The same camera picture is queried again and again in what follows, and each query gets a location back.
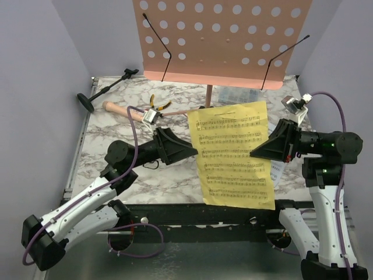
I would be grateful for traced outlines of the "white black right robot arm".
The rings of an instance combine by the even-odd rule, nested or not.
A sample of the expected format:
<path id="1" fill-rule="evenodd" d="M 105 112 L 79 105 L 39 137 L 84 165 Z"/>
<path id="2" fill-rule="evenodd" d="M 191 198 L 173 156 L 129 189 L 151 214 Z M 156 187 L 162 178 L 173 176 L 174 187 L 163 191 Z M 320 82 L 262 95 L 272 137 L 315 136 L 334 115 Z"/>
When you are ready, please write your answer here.
<path id="1" fill-rule="evenodd" d="M 270 211 L 269 224 L 284 227 L 301 257 L 303 279 L 368 279 L 349 240 L 344 213 L 346 165 L 357 163 L 363 140 L 353 132 L 303 131 L 296 122 L 281 119 L 268 140 L 251 151 L 253 158 L 290 162 L 303 155 L 302 176 L 312 198 L 318 235 L 296 208 Z"/>

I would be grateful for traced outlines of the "yellow sheet music page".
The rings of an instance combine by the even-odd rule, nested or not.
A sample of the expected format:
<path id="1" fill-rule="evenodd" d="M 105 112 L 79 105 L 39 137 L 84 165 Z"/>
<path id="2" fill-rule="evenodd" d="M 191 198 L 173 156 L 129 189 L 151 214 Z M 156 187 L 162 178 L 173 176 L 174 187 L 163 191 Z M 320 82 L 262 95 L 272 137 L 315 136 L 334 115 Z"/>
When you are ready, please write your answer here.
<path id="1" fill-rule="evenodd" d="M 275 208 L 271 162 L 251 157 L 268 140 L 264 101 L 188 112 L 203 202 L 238 208 Z"/>

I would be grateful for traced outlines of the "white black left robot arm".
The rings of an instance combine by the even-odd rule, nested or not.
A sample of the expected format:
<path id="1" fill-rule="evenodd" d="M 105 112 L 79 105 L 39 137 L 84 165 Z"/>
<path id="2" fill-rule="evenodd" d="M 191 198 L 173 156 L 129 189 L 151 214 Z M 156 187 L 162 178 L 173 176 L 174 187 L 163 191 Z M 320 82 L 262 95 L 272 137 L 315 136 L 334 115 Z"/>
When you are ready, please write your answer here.
<path id="1" fill-rule="evenodd" d="M 171 165 L 197 153 L 169 128 L 156 128 L 153 139 L 142 145 L 112 142 L 104 158 L 105 169 L 88 187 L 50 213 L 40 218 L 30 215 L 23 221 L 23 265 L 46 271 L 86 237 L 112 228 L 124 230 L 131 219 L 117 197 L 137 179 L 134 169 L 157 160 Z"/>

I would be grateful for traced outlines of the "pink perforated music stand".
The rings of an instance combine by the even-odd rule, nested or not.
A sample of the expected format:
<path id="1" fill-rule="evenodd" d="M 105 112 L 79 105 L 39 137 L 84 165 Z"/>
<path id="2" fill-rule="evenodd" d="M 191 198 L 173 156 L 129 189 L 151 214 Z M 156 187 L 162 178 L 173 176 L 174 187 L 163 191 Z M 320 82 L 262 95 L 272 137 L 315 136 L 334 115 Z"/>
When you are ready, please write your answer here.
<path id="1" fill-rule="evenodd" d="M 134 1 L 146 78 L 277 90 L 311 1 Z"/>

